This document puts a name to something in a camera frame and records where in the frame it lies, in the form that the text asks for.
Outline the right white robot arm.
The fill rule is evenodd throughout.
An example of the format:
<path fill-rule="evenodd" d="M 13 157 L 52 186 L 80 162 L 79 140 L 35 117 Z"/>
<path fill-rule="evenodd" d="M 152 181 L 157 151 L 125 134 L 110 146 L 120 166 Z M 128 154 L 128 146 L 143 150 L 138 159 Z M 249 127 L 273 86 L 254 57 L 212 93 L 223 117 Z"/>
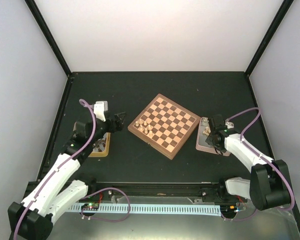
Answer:
<path fill-rule="evenodd" d="M 250 179 L 233 177 L 218 187 L 218 198 L 224 202 L 234 196 L 252 201 L 259 210 L 280 208 L 290 211 L 295 206 L 290 174 L 283 160 L 274 160 L 250 144 L 243 133 L 226 123 L 218 114 L 208 118 L 210 133 L 205 142 L 218 154 L 234 155 L 249 171 Z"/>

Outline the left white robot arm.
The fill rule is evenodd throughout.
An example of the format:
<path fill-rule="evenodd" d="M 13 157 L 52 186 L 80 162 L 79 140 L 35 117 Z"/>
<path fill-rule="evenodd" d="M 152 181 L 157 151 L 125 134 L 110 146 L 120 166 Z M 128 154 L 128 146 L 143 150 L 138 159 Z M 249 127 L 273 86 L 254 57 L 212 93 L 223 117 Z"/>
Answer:
<path fill-rule="evenodd" d="M 64 188 L 68 179 L 93 151 L 94 144 L 107 133 L 124 128 L 126 113 L 105 112 L 105 121 L 95 114 L 77 120 L 70 139 L 62 147 L 53 167 L 21 203 L 13 202 L 7 212 L 13 236 L 45 240 L 57 220 L 80 199 L 93 199 L 98 192 L 93 177 L 81 176 Z"/>

